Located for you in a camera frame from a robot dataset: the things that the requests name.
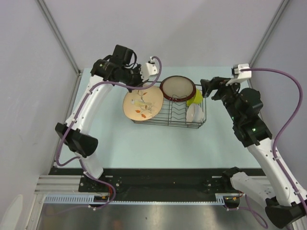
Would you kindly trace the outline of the beige bird pattern plate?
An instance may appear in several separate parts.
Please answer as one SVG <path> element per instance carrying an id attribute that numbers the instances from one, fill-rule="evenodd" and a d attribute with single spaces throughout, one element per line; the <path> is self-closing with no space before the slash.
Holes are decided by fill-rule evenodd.
<path id="1" fill-rule="evenodd" d="M 146 121 L 160 112 L 163 101 L 163 93 L 156 86 L 146 90 L 133 90 L 124 97 L 123 112 L 127 118 L 133 121 Z"/>

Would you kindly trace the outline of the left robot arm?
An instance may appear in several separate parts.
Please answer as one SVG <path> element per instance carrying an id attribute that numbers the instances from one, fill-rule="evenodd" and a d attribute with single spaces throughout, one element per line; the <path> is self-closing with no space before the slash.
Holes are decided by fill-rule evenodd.
<path id="1" fill-rule="evenodd" d="M 90 175 L 89 186 L 102 191 L 106 180 L 101 177 L 103 167 L 96 154 L 98 140 L 89 135 L 99 105 L 114 86 L 132 91 L 143 86 L 141 65 L 136 63 L 136 53 L 124 46 L 116 45 L 111 55 L 97 60 L 90 71 L 89 83 L 76 109 L 65 123 L 57 123 L 56 133 L 60 137 L 58 151 L 66 145 L 75 153 L 86 175 Z"/>

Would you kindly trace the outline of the green bowl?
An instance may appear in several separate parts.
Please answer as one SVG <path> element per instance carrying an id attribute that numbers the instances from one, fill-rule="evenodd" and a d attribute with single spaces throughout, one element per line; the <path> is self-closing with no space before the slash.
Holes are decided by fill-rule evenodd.
<path id="1" fill-rule="evenodd" d="M 191 99 L 187 100 L 187 107 L 192 104 L 201 104 L 202 100 L 202 92 L 197 89 L 195 95 Z"/>

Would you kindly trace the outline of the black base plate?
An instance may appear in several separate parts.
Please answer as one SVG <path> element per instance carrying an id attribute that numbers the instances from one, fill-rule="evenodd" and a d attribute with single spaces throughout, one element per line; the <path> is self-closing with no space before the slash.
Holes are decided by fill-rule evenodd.
<path id="1" fill-rule="evenodd" d="M 248 176 L 263 176 L 261 169 L 116 169 L 107 168 L 100 177 L 101 184 L 86 177 L 81 169 L 52 168 L 50 175 L 80 176 L 77 190 L 93 193 L 94 202 L 107 201 L 115 196 L 118 202 L 202 202 L 213 201 L 216 194 L 235 195 L 239 199 L 243 189 L 235 189 L 230 177 L 238 172 Z"/>

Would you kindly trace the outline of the red rimmed round plate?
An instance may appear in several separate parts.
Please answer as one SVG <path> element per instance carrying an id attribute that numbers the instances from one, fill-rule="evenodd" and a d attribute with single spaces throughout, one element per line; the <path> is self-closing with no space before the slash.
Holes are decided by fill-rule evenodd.
<path id="1" fill-rule="evenodd" d="M 159 86 L 164 98 L 172 102 L 185 102 L 196 94 L 196 85 L 184 76 L 170 76 Z"/>

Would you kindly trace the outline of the black wire dish rack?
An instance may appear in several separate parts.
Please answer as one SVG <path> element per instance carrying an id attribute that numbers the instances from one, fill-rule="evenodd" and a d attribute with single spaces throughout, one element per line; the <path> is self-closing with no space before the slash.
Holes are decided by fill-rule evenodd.
<path id="1" fill-rule="evenodd" d="M 154 86 L 160 86 L 162 81 L 157 82 Z M 196 85 L 196 89 L 200 90 L 200 85 Z M 199 104 L 204 112 L 204 117 L 201 122 L 187 122 L 187 101 L 185 102 L 172 102 L 164 98 L 163 106 L 160 112 L 152 119 L 146 121 L 133 121 L 137 124 L 149 124 L 159 126 L 172 126 L 172 127 L 188 127 L 188 128 L 199 128 L 206 121 L 206 103 L 204 101 Z"/>

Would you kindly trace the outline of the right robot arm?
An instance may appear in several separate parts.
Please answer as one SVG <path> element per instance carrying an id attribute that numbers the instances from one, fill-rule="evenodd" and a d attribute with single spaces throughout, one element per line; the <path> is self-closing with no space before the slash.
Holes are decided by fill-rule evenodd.
<path id="1" fill-rule="evenodd" d="M 263 186 L 237 167 L 225 172 L 221 186 L 226 192 L 245 193 L 265 209 L 274 226 L 282 229 L 307 215 L 307 191 L 285 164 L 270 130 L 259 117 L 263 107 L 260 92 L 241 89 L 240 83 L 229 81 L 221 77 L 202 79 L 202 95 L 208 98 L 216 91 L 212 100 L 222 101 L 233 121 L 235 136 L 259 163 L 271 186 Z"/>

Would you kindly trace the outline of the white bowl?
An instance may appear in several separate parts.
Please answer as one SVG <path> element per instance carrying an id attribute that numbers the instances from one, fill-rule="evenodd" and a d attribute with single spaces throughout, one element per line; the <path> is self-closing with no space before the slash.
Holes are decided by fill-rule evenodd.
<path id="1" fill-rule="evenodd" d="M 202 108 L 195 103 L 192 103 L 187 110 L 186 121 L 187 122 L 201 122 L 204 117 Z"/>

